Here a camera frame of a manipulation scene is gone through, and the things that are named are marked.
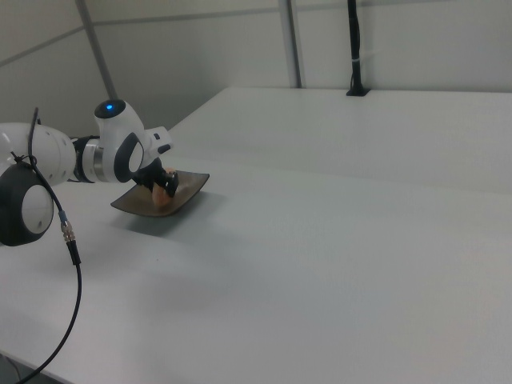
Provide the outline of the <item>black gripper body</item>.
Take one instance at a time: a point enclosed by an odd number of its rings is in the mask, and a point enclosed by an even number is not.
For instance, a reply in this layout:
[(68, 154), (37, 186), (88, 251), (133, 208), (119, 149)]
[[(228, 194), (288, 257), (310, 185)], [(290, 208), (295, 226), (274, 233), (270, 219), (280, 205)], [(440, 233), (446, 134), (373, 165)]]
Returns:
[(159, 186), (163, 189), (166, 188), (167, 172), (162, 166), (162, 161), (156, 158), (148, 166), (139, 169), (133, 176), (133, 181), (139, 185), (144, 186), (149, 191), (152, 191), (155, 186)]

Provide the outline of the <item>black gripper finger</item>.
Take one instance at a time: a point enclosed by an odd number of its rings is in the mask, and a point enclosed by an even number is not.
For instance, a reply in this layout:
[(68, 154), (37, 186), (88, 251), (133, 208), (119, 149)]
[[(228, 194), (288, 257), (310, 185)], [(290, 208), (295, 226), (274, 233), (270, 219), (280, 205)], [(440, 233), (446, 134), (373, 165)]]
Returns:
[(176, 190), (179, 185), (178, 173), (176, 171), (170, 173), (164, 173), (161, 178), (160, 187), (163, 189), (165, 194), (172, 198), (175, 196)]

